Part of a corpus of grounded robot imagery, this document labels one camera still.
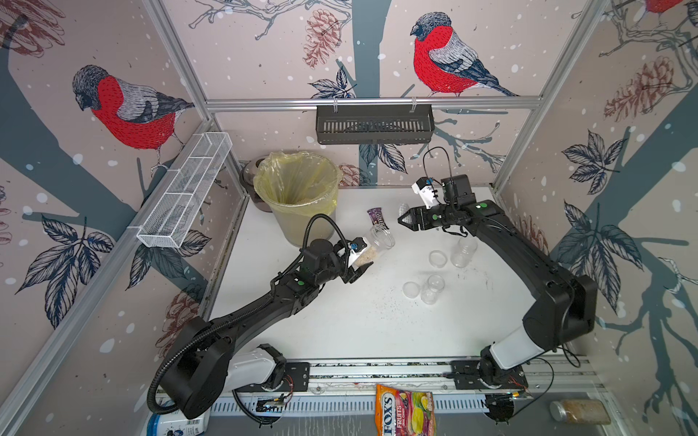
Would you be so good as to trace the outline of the wide jar patterned lid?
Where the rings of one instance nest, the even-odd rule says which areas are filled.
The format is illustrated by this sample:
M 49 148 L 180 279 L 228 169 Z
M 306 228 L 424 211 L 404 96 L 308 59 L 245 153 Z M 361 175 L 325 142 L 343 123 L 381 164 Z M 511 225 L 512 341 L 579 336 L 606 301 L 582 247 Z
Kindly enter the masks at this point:
M 366 248 L 354 261 L 354 268 L 374 263 L 396 245 L 394 236 L 384 225 L 373 225 L 363 239 L 366 243 Z

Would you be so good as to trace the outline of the clear jar lid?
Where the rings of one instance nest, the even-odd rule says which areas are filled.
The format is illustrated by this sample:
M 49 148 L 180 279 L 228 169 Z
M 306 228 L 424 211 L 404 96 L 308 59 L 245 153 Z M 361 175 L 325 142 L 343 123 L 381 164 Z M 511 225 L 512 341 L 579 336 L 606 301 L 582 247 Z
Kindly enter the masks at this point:
M 403 294 L 408 299 L 416 299 L 420 294 L 422 287 L 419 283 L 406 282 L 403 285 Z
M 434 250 L 434 251 L 430 252 L 430 254 L 428 256 L 428 260 L 429 260 L 430 265 L 432 265 L 432 267 L 441 269 L 441 268 L 444 268 L 445 265 L 447 264 L 448 257 L 446 256 L 445 253 L 438 251 L 438 250 Z

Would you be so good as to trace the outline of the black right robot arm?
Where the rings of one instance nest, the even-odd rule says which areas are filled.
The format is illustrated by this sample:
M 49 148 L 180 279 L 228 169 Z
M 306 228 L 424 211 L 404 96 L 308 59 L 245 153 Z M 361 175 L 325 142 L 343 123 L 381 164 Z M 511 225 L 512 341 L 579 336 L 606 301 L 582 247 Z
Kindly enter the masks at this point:
M 481 351 L 482 377 L 512 370 L 594 330 L 596 282 L 553 261 L 516 230 L 494 202 L 419 206 L 399 214 L 397 221 L 414 232 L 463 228 L 494 250 L 533 296 L 519 326 Z

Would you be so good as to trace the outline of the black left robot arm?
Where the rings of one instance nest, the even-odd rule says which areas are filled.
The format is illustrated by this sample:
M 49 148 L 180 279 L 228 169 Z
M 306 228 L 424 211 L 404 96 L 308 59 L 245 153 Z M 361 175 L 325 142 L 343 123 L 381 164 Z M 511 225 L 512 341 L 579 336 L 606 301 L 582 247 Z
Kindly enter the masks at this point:
M 270 281 L 270 290 L 244 307 L 206 321 L 196 316 L 184 325 L 147 390 L 155 415 L 183 412 L 194 419 L 224 390 L 229 363 L 263 331 L 307 307 L 326 283 L 353 283 L 371 266 L 354 267 L 369 248 L 367 239 L 349 241 L 326 214 L 309 221 L 299 254 Z

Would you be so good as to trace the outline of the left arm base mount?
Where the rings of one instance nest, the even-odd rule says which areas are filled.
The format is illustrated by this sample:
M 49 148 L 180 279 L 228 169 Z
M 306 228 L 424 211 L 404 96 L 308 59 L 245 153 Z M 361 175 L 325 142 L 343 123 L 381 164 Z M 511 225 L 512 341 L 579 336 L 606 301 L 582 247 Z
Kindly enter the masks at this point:
M 310 363 L 289 362 L 268 343 L 251 352 L 236 354 L 229 363 L 225 391 L 306 392 Z

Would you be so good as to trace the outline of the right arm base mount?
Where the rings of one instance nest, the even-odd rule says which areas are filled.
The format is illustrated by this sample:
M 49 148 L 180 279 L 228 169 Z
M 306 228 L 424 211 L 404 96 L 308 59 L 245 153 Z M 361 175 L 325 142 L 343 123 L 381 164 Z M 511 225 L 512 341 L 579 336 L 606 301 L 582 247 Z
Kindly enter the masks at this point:
M 447 379 L 454 381 L 457 390 L 526 390 L 529 385 L 521 365 L 502 370 L 494 363 L 480 359 L 455 360 L 450 363 Z

